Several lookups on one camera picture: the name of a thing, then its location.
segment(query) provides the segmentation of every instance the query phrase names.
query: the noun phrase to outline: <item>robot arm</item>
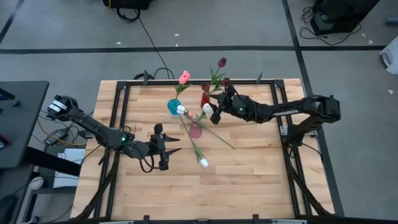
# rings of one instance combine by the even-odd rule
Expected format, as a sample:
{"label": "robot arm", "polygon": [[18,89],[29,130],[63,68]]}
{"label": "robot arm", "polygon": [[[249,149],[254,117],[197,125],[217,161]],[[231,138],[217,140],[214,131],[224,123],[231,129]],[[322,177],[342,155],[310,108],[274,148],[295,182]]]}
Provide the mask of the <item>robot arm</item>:
{"label": "robot arm", "polygon": [[47,117],[51,119],[59,119],[60,121],[73,121],[82,128],[94,134],[99,144],[108,150],[114,149],[121,154],[125,154],[131,158],[145,159],[146,156],[160,155],[159,169],[167,170],[169,163],[169,155],[180,150],[174,149],[166,152],[165,142],[179,141],[162,134],[163,127],[156,124],[153,134],[149,142],[135,141],[135,135],[111,129],[97,120],[85,114],[78,107],[75,99],[69,96],[55,96],[52,104],[47,108]]}
{"label": "robot arm", "polygon": [[317,129],[322,123],[340,120],[340,103],[333,96],[309,96],[279,105],[267,105],[260,104],[248,96],[239,95],[233,85],[226,86],[224,92],[219,95],[210,96],[218,102],[218,106],[210,104],[214,111],[210,118],[213,124],[219,123],[221,112],[259,124],[279,116],[309,114],[310,116],[300,124],[288,126],[284,137],[286,143],[293,146],[301,146],[305,133]]}

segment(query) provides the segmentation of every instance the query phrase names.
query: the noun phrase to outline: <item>white flower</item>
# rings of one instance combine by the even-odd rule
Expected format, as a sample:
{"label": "white flower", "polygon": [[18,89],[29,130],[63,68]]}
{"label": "white flower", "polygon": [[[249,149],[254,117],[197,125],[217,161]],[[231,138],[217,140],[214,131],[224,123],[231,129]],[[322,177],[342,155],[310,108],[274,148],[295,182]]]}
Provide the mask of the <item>white flower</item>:
{"label": "white flower", "polygon": [[206,169],[207,167],[209,167],[209,163],[207,162],[206,159],[201,159],[199,162],[200,162],[200,165],[203,166],[203,168]]}
{"label": "white flower", "polygon": [[211,108],[211,106],[210,106],[208,103],[206,103],[205,105],[203,105],[203,111],[204,111],[206,114],[211,114],[211,113],[213,113],[213,109]]}
{"label": "white flower", "polygon": [[179,115],[183,115],[183,114],[185,113],[185,107],[182,106],[182,105],[179,105],[179,106],[177,107],[177,113],[178,113]]}

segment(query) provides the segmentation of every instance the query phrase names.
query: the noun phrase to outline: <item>red tulip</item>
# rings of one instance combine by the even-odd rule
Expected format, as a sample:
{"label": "red tulip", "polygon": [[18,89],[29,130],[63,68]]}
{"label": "red tulip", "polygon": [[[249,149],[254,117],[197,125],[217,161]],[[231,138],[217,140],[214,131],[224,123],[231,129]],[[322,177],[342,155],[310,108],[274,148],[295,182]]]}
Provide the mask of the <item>red tulip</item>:
{"label": "red tulip", "polygon": [[201,89],[205,92],[209,92],[210,90],[210,85],[209,84],[204,84],[201,86]]}
{"label": "red tulip", "polygon": [[229,85],[229,78],[224,78],[223,81],[221,82],[222,86],[228,86]]}
{"label": "red tulip", "polygon": [[221,58],[219,61],[218,61],[218,66],[220,67],[220,68],[223,68],[224,66],[226,65],[226,58]]}

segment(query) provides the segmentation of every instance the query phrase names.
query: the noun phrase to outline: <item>flower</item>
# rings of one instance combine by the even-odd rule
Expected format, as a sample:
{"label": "flower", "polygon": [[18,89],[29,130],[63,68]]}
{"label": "flower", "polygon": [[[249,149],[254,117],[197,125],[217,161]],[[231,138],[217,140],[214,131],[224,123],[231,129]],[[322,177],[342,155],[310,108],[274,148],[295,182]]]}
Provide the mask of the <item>flower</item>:
{"label": "flower", "polygon": [[186,84],[186,82],[189,80],[190,77],[191,74],[189,74],[189,72],[187,71],[184,71],[178,80],[180,81],[181,85],[184,85]]}
{"label": "flower", "polygon": [[221,58],[219,61],[218,61],[218,66],[220,67],[220,68],[223,68],[224,66],[226,65],[226,58]]}
{"label": "flower", "polygon": [[222,86],[228,86],[229,85],[229,78],[224,78],[223,81],[221,82]]}
{"label": "flower", "polygon": [[185,113],[185,107],[182,106],[182,105],[179,105],[177,107],[177,113],[180,114],[180,115],[183,115]]}
{"label": "flower", "polygon": [[206,169],[207,167],[209,167],[209,163],[207,162],[206,159],[201,159],[199,162],[200,162],[200,165],[203,166],[203,168]]}
{"label": "flower", "polygon": [[210,90],[210,85],[209,84],[204,84],[201,86],[201,89],[205,92],[209,92]]}
{"label": "flower", "polygon": [[209,114],[209,113],[213,112],[213,109],[211,108],[211,106],[208,103],[206,103],[206,104],[203,105],[203,111],[206,114]]}

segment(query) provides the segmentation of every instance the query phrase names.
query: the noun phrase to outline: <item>teal glass vase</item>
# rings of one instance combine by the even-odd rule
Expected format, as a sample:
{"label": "teal glass vase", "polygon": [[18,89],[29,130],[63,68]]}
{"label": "teal glass vase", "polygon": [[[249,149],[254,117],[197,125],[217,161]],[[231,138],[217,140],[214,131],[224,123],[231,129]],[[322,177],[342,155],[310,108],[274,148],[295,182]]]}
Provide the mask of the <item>teal glass vase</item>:
{"label": "teal glass vase", "polygon": [[167,103],[167,107],[170,110],[170,113],[173,115],[177,115],[177,107],[181,105],[181,102],[178,99],[171,99]]}

